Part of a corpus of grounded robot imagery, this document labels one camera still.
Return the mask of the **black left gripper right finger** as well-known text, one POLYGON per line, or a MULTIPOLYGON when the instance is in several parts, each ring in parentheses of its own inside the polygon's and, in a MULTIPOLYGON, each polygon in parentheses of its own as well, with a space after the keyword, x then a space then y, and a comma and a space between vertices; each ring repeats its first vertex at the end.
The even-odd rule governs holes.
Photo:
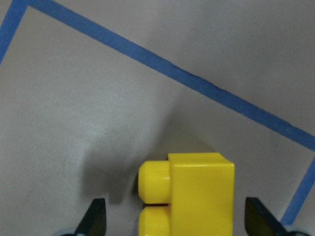
POLYGON ((249 236, 291 236, 265 205, 255 197, 246 197, 245 229, 249 236))

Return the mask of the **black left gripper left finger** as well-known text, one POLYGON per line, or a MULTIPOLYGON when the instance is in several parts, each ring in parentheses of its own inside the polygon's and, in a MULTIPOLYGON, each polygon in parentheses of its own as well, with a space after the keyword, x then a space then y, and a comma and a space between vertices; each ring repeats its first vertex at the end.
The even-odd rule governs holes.
POLYGON ((106 234, 106 202, 104 198, 93 199, 81 222, 77 226, 75 236, 104 236, 106 234))

